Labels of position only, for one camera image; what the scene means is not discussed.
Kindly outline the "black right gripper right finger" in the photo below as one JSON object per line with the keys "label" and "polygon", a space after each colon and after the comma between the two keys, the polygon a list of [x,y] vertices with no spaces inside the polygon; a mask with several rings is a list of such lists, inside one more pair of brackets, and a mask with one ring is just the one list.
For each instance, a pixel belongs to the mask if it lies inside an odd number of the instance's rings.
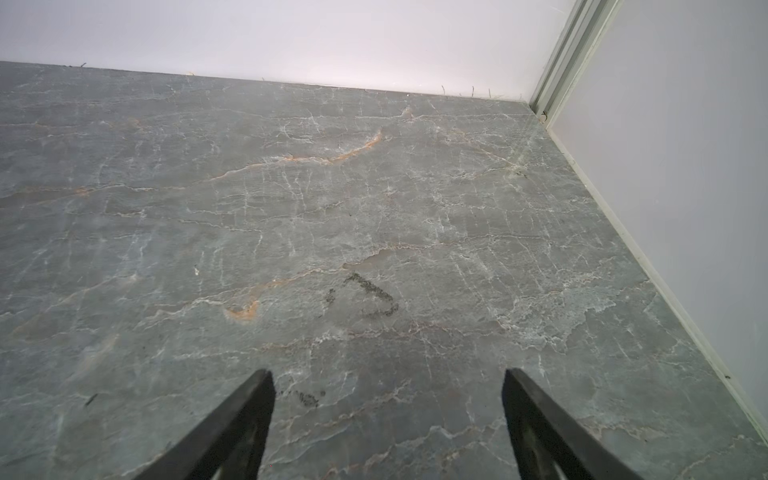
{"label": "black right gripper right finger", "polygon": [[507,369],[502,404],[522,479],[637,479],[639,475],[519,368]]}

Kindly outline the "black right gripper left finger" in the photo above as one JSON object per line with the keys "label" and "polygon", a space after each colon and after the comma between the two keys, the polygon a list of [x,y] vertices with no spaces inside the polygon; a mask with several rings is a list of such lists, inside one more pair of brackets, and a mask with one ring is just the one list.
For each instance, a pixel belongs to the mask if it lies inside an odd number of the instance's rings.
{"label": "black right gripper left finger", "polygon": [[246,379],[139,479],[256,479],[276,401],[273,375]]}

